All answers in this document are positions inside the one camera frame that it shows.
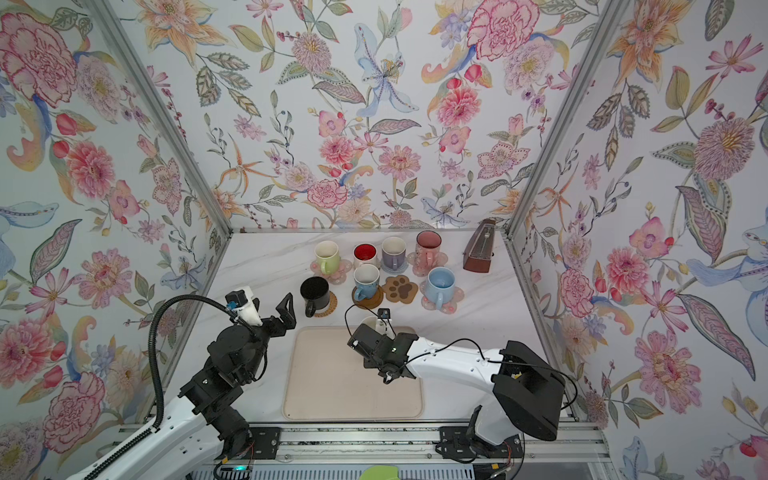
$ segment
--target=beige tray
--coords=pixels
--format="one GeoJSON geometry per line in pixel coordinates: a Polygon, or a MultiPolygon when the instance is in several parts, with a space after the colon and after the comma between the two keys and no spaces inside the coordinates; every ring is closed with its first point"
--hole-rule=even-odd
{"type": "MultiPolygon", "coordinates": [[[[396,332],[415,333],[408,327],[396,332]]],[[[308,326],[296,334],[283,415],[289,420],[406,420],[422,414],[422,381],[384,385],[346,343],[343,326],[308,326]]]]}

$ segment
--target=coaster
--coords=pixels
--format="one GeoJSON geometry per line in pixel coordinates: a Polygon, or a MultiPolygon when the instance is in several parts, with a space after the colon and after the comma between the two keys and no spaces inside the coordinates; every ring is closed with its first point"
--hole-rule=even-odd
{"type": "Polygon", "coordinates": [[[313,316],[316,316],[318,318],[322,318],[324,316],[328,316],[331,313],[333,313],[333,310],[336,309],[336,305],[339,305],[339,301],[336,298],[336,295],[334,295],[333,292],[329,292],[329,293],[331,294],[331,301],[330,301],[330,303],[328,303],[328,308],[326,308],[326,311],[325,312],[321,312],[321,313],[315,312],[315,314],[313,316]]]}
{"type": "Polygon", "coordinates": [[[384,273],[388,273],[389,275],[399,275],[400,273],[404,273],[408,269],[408,262],[405,262],[403,265],[398,267],[397,270],[390,270],[389,268],[382,263],[382,271],[384,273]]]}
{"type": "Polygon", "coordinates": [[[383,287],[386,299],[392,303],[403,302],[408,305],[416,298],[419,286],[405,275],[391,276],[383,287]]]}
{"type": "Polygon", "coordinates": [[[346,282],[347,272],[352,270],[352,262],[349,260],[342,260],[339,263],[339,269],[336,272],[331,273],[330,275],[323,275],[323,272],[320,271],[320,265],[318,265],[317,262],[313,260],[313,262],[310,263],[310,270],[312,270],[312,273],[315,275],[321,276],[322,278],[328,280],[328,283],[332,283],[333,285],[341,285],[342,283],[346,282]]]}
{"type": "Polygon", "coordinates": [[[427,276],[427,273],[436,266],[445,266],[448,263],[448,255],[446,255],[443,252],[438,252],[437,255],[435,255],[435,264],[432,265],[428,270],[424,268],[423,266],[419,266],[416,264],[416,259],[418,258],[418,255],[416,252],[411,252],[408,254],[406,259],[408,260],[408,263],[413,265],[413,274],[416,276],[427,276]]]}
{"type": "Polygon", "coordinates": [[[379,288],[376,289],[376,293],[371,298],[365,298],[359,302],[355,300],[356,291],[357,287],[352,289],[352,303],[360,307],[370,308],[373,310],[377,306],[381,305],[382,301],[384,300],[384,290],[382,290],[381,285],[379,285],[379,288]]]}
{"type": "MultiPolygon", "coordinates": [[[[423,294],[427,287],[427,281],[424,280],[419,284],[419,291],[423,294]]],[[[446,315],[451,315],[453,313],[456,313],[456,310],[458,309],[457,303],[464,300],[464,290],[456,287],[456,289],[453,291],[453,300],[451,300],[448,303],[443,303],[442,308],[440,309],[441,312],[443,312],[446,315]]],[[[427,310],[436,310],[437,306],[430,302],[429,299],[424,295],[422,297],[422,306],[427,310]]]]}

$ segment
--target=pink flower-shaped coaster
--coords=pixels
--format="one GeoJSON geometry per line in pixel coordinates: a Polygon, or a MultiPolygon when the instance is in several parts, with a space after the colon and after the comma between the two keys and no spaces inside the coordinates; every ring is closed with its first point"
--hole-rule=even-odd
{"type": "MultiPolygon", "coordinates": [[[[430,302],[429,299],[424,294],[427,287],[427,281],[424,280],[419,284],[419,291],[424,295],[422,297],[422,306],[426,310],[437,310],[437,306],[430,302]]],[[[443,312],[445,315],[451,315],[453,313],[456,313],[456,310],[458,309],[458,303],[464,300],[464,290],[456,287],[453,290],[453,299],[448,303],[443,303],[442,308],[440,309],[441,312],[443,312]]]]}
{"type": "Polygon", "coordinates": [[[341,285],[342,283],[346,282],[347,272],[352,271],[352,262],[349,260],[342,260],[339,263],[339,269],[330,275],[323,275],[323,272],[320,271],[320,265],[318,265],[316,261],[313,261],[310,264],[310,270],[312,270],[312,273],[315,275],[321,276],[322,278],[328,280],[328,283],[333,285],[341,285]]]}
{"type": "Polygon", "coordinates": [[[435,264],[432,265],[430,268],[425,268],[417,262],[418,256],[416,252],[411,252],[406,257],[406,260],[408,263],[413,265],[413,274],[416,276],[427,276],[427,273],[436,266],[445,266],[448,263],[448,255],[446,255],[443,252],[438,252],[437,255],[435,255],[435,264]]]}

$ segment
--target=marble surface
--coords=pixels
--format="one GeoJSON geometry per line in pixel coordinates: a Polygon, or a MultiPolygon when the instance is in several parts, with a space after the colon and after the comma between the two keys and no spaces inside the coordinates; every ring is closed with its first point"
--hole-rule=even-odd
{"type": "MultiPolygon", "coordinates": [[[[381,242],[393,235],[404,239],[408,245],[407,251],[411,252],[415,249],[418,233],[292,232],[237,233],[233,236],[208,296],[223,303],[224,296],[231,290],[248,285],[260,299],[261,316],[269,316],[276,315],[275,306],[286,293],[291,292],[297,318],[296,330],[270,340],[269,366],[264,377],[244,387],[243,395],[233,404],[247,421],[286,421],[283,416],[283,397],[296,332],[304,326],[344,325],[344,311],[352,305],[350,292],[354,280],[350,274],[344,284],[331,285],[331,291],[339,299],[334,313],[323,318],[304,316],[304,300],[299,288],[306,278],[312,276],[310,263],[314,258],[315,245],[323,240],[333,240],[339,244],[342,258],[353,260],[353,248],[358,243],[372,243],[379,247],[380,253],[381,242]]],[[[418,335],[444,344],[469,337],[484,349],[502,348],[507,340],[517,340],[526,343],[545,358],[501,235],[496,233],[495,255],[489,273],[474,273],[462,268],[462,252],[472,231],[444,231],[441,235],[441,251],[449,256],[446,267],[456,275],[456,285],[465,291],[466,298],[458,304],[458,311],[453,315],[425,310],[421,306],[421,293],[409,305],[384,300],[381,306],[391,309],[395,331],[398,326],[407,325],[418,335]]],[[[410,266],[403,275],[417,283],[421,280],[412,274],[410,266]]],[[[382,272],[382,284],[387,276],[382,272]]],[[[350,327],[354,330],[368,315],[366,310],[350,310],[350,327]]],[[[211,306],[203,306],[181,353],[178,367],[171,377],[166,393],[167,401],[175,397],[179,388],[202,368],[207,358],[206,347],[229,325],[221,312],[211,306]]],[[[458,345],[471,346],[469,343],[458,345]]],[[[371,375],[376,375],[376,372],[372,370],[371,375]]],[[[483,393],[477,389],[443,380],[425,379],[423,388],[424,412],[421,419],[424,420],[467,419],[483,398],[483,393]]]]}

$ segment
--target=mug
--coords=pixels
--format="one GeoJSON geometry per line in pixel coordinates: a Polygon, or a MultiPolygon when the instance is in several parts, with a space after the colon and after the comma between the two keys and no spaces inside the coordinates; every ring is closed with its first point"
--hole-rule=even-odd
{"type": "Polygon", "coordinates": [[[376,295],[376,291],[379,288],[379,269],[376,265],[370,263],[364,263],[360,265],[360,268],[355,270],[355,301],[372,298],[376,295]]]}
{"type": "Polygon", "coordinates": [[[435,266],[435,258],[440,251],[442,238],[437,232],[425,230],[416,236],[416,263],[424,269],[435,266]]]}
{"type": "Polygon", "coordinates": [[[424,296],[440,310],[443,305],[453,300],[455,288],[456,277],[453,272],[444,266],[437,266],[427,276],[424,296]]]}
{"type": "Polygon", "coordinates": [[[387,237],[382,243],[382,265],[388,273],[399,271],[406,263],[406,241],[387,237]]]}
{"type": "Polygon", "coordinates": [[[331,301],[328,280],[321,276],[313,276],[304,280],[304,283],[301,284],[300,292],[302,298],[306,300],[304,315],[307,318],[314,315],[317,310],[326,308],[331,301]]]}
{"type": "Polygon", "coordinates": [[[317,258],[317,266],[320,267],[323,275],[333,275],[339,269],[341,256],[336,242],[325,240],[318,243],[315,247],[315,257],[317,258]]]}
{"type": "Polygon", "coordinates": [[[376,265],[379,268],[379,251],[370,243],[361,243],[354,250],[355,255],[355,268],[359,268],[360,265],[370,263],[376,265]]]}

